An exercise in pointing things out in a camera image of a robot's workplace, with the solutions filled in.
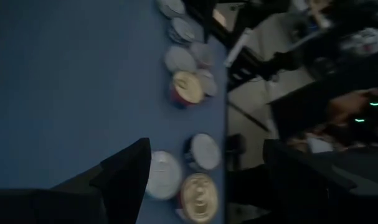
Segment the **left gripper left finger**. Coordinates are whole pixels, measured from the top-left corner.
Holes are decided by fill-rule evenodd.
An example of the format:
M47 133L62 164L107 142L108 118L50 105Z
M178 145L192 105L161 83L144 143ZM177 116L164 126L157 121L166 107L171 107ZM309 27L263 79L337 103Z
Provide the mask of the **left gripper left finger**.
M106 224L135 224L148 183L150 164L150 140L140 138L53 189L97 195L101 199Z

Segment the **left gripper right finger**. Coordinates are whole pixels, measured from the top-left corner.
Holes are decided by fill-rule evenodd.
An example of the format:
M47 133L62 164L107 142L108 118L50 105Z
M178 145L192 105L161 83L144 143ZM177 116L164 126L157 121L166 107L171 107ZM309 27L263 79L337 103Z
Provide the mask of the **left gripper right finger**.
M330 190L348 191L356 184L333 172L322 158L292 149L279 140L263 143L263 161L286 224L328 224L338 219Z

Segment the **silver-lid seafood can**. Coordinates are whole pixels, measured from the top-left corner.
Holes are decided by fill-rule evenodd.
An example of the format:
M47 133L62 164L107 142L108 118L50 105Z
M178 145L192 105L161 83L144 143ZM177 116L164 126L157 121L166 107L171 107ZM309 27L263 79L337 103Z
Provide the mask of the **silver-lid seafood can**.
M168 36L173 42L181 45L203 42L200 33L195 29L192 23L181 17L171 19L168 28Z
M210 68L213 66L213 55L210 47L202 42L193 42L189 50L197 62L199 68Z
M156 0L159 10L168 18L185 15L186 8L182 0Z

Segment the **teal can silver lid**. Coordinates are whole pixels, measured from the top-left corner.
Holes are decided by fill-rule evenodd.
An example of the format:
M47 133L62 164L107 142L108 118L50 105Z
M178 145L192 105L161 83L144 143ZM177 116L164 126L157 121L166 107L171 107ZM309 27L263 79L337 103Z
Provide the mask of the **teal can silver lid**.
M169 200L177 194L181 182L179 161L166 151L153 151L146 193L156 200Z

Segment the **black desk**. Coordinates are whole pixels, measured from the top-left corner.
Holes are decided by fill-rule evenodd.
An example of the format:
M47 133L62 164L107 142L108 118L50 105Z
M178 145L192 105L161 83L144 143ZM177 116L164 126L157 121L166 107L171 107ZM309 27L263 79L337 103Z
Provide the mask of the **black desk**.
M270 103L279 137L285 141L296 133L326 121L326 107L333 98L353 90L378 87L378 79L324 79L299 88Z

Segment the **blue tuna can silver lid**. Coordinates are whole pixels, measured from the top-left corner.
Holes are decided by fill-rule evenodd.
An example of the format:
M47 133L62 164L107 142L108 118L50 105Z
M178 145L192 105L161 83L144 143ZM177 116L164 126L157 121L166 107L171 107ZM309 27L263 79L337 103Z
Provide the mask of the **blue tuna can silver lid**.
M222 160L222 153L215 140L206 133L190 137L184 146L184 160L199 172L214 170Z

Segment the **person's hand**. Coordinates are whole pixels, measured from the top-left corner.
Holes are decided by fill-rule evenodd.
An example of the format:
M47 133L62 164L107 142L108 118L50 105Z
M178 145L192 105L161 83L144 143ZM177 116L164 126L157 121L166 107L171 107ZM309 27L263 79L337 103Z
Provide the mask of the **person's hand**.
M348 117L359 113L369 102L370 96L378 96L378 88L354 90L333 98L328 102L326 115L328 122L343 125Z

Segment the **blue table mat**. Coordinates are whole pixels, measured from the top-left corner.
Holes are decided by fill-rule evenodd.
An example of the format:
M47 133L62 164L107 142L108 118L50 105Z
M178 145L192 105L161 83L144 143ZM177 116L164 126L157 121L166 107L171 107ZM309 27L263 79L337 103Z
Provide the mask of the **blue table mat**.
M179 161L182 185L186 141L219 146L213 66L215 97L171 101L170 21L156 0L0 0L0 224L106 224L99 196L53 188L140 138ZM176 195L145 189L135 224L193 224Z

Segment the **green-white can silver lid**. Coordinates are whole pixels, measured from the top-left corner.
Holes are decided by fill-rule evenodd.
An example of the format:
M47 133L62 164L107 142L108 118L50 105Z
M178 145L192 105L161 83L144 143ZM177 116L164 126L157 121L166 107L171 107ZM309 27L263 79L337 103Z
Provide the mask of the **green-white can silver lid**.
M193 73L197 70L196 61L191 53L186 48L177 45L168 48L164 56L164 63L171 73L178 71Z

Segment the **white strip on frame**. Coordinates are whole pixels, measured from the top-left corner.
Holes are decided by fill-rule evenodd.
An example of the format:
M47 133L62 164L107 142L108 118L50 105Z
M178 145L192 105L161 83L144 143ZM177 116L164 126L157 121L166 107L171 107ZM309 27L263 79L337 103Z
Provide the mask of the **white strip on frame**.
M231 65L234 63L236 58L238 57L239 53L243 49L243 47L246 45L249 37L251 36L253 30L250 28L245 28L245 30L242 32L241 36L239 37L238 41L234 44L232 49L230 50L227 58L224 61L224 65L226 68L230 68Z

